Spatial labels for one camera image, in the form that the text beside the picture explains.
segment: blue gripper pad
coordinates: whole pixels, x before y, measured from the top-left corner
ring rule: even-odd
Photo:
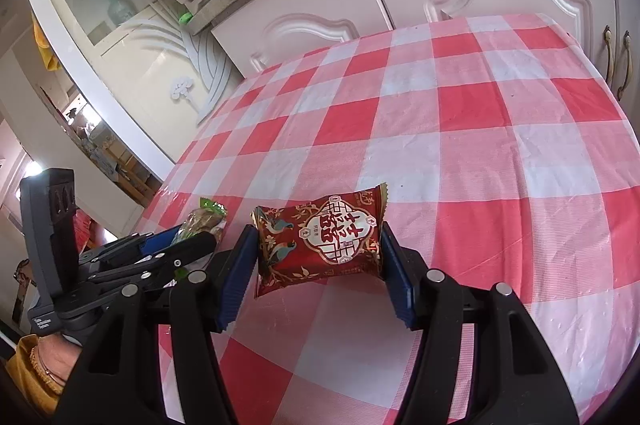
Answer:
[[[174,239],[175,234],[178,233],[179,228],[180,225],[169,228],[169,230],[161,231],[160,233],[156,233],[149,237],[145,241],[145,244],[140,246],[140,255],[153,255],[161,249],[171,246],[171,242]]]
[[[224,331],[238,316],[258,259],[258,246],[258,231],[252,225],[246,225],[233,250],[213,256],[212,262],[217,260],[221,263],[215,267],[220,270],[213,281],[219,300],[216,324],[220,331]]]
[[[428,268],[420,254],[401,248],[389,225],[382,224],[380,233],[383,279],[398,317],[410,329],[418,327],[416,305],[420,297],[420,279]]]

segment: red food package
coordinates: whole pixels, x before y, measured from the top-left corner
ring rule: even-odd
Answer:
[[[335,275],[380,277],[385,207],[385,183],[288,208],[257,206],[252,212],[260,233],[255,296]]]

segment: cabinet handle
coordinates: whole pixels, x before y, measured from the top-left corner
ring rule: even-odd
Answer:
[[[609,87],[611,87],[611,82],[613,81],[613,51],[611,49],[611,28],[606,26],[604,28],[604,43],[607,45],[607,78],[605,78],[605,82]]]
[[[631,56],[631,35],[629,35],[629,32],[625,33],[623,40],[626,49],[626,76],[625,83],[622,84],[622,87],[618,88],[618,93],[616,94],[618,101],[622,100],[622,93],[625,92],[626,86],[629,85],[629,79],[631,79],[631,75],[634,74],[634,62]]]

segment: table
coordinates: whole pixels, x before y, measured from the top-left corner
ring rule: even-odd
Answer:
[[[139,231],[200,196],[229,211],[230,248],[258,204],[388,183],[402,246],[459,283],[508,282],[586,420],[640,339],[640,148],[578,43],[537,15],[457,18],[308,53],[243,82],[206,122]],[[357,275],[254,299],[214,335],[242,425],[384,424],[420,333],[382,281]],[[166,329],[161,368],[180,416]],[[452,419],[464,416],[465,326]]]

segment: snack package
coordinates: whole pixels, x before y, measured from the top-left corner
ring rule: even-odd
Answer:
[[[380,277],[386,184],[298,206],[252,212],[260,233],[255,296],[335,275]]]
[[[171,244],[180,243],[201,231],[208,231],[219,243],[226,225],[226,208],[219,202],[200,198],[200,207],[192,210],[187,220],[182,223]]]

